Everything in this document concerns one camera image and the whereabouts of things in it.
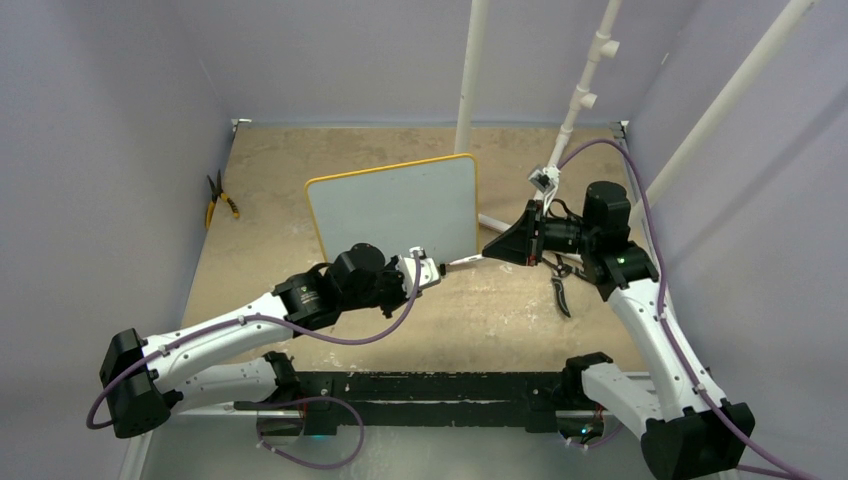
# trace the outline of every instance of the whiteboard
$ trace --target whiteboard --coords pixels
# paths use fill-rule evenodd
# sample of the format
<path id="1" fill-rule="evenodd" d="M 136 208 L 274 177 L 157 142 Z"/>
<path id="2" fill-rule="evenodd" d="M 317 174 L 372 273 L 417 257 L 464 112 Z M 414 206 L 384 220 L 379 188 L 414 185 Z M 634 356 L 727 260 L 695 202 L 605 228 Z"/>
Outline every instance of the whiteboard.
<path id="1" fill-rule="evenodd" d="M 479 251 L 470 154 L 315 178 L 305 190 L 327 261 L 357 243 L 376 246 L 386 259 L 421 246 L 437 263 Z"/>

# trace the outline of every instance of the black handle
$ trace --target black handle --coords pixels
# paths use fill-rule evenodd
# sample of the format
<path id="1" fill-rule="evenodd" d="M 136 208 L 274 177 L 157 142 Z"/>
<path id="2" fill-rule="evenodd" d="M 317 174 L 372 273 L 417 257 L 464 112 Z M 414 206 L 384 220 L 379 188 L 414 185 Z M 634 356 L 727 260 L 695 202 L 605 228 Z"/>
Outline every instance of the black handle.
<path id="1" fill-rule="evenodd" d="M 568 311 L 568 304 L 565 303 L 565 285 L 561 278 L 551 277 L 551 283 L 554 286 L 554 298 L 557 302 L 557 308 L 568 318 L 571 318 L 571 312 Z"/>

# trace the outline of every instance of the pliers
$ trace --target pliers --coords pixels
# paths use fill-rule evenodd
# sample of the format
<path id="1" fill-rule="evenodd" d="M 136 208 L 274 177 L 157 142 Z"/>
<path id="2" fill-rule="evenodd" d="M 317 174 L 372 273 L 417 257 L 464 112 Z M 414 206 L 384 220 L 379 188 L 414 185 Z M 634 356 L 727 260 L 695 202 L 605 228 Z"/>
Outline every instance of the pliers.
<path id="1" fill-rule="evenodd" d="M 571 265 L 562 261 L 562 256 L 558 253 L 554 254 L 556 258 L 556 263 L 548 260 L 545 257 L 542 257 L 542 262 L 551 267 L 552 275 L 551 275 L 551 284 L 554 286 L 554 298 L 557 302 L 557 307 L 559 311 L 563 313 L 568 318 L 571 318 L 571 311 L 568 310 L 568 304 L 565 302 L 565 285 L 563 284 L 563 279 L 565 277 L 571 275 L 572 273 L 577 278 L 588 281 L 586 278 L 586 274 L 580 270 L 579 268 L 572 267 Z"/>
<path id="2" fill-rule="evenodd" d="M 209 206 L 206 207 L 206 230 L 209 230 L 209 224 L 212 223 L 212 212 L 215 211 L 215 204 L 218 203 L 218 197 L 221 197 L 221 199 L 230 205 L 230 210 L 233 211 L 233 216 L 235 218 L 239 218 L 240 215 L 236 202 L 234 202 L 229 195 L 224 193 L 224 188 L 221 186 L 221 170 L 218 170 L 217 184 L 212 181 L 212 177 L 209 175 L 206 175 L 206 179 L 209 180 L 209 187 L 212 189 L 212 200 L 209 201 Z"/>

